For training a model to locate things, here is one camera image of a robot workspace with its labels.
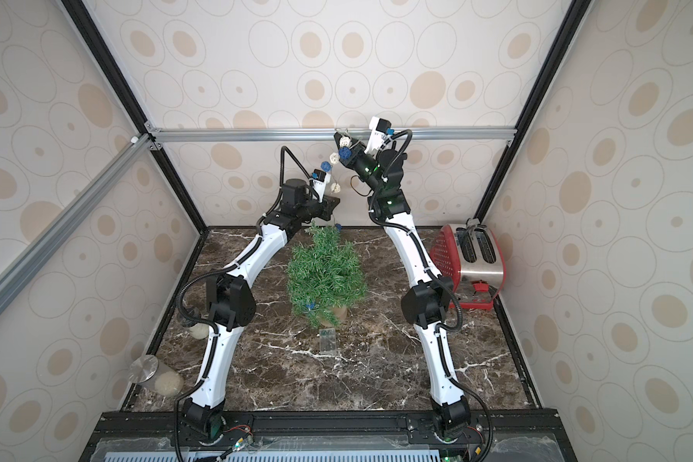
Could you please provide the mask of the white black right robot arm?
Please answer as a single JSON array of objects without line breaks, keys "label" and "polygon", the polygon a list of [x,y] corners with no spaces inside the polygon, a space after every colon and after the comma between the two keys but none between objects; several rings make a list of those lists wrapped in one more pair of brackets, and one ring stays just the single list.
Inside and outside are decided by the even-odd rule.
[{"label": "white black right robot arm", "polygon": [[462,315],[457,315],[454,325],[447,324],[448,309],[456,300],[450,288],[452,281],[430,261],[402,191],[405,150],[411,138],[412,132],[404,130],[380,141],[369,152],[363,142],[345,132],[334,135],[341,165],[370,188],[370,220],[386,232],[398,250],[409,283],[400,306],[406,321],[415,328],[427,360],[435,433],[442,441],[452,441],[471,420],[470,404],[456,379],[448,341],[448,334],[462,327]]}]

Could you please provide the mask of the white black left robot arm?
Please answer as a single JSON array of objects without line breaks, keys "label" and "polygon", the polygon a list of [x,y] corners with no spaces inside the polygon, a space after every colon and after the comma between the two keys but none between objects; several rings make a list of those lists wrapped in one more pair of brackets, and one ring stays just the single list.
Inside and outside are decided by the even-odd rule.
[{"label": "white black left robot arm", "polygon": [[[175,298],[176,308],[187,321],[208,327],[208,338],[198,380],[192,390],[175,400],[175,423],[185,423],[209,443],[223,433],[223,404],[227,375],[244,328],[251,323],[257,302],[252,286],[286,244],[312,219],[328,221],[340,199],[325,193],[330,175],[319,180],[288,179],[275,204],[258,219],[257,234],[228,266],[191,280]],[[196,283],[205,283],[203,318],[184,306],[185,293]]]}]

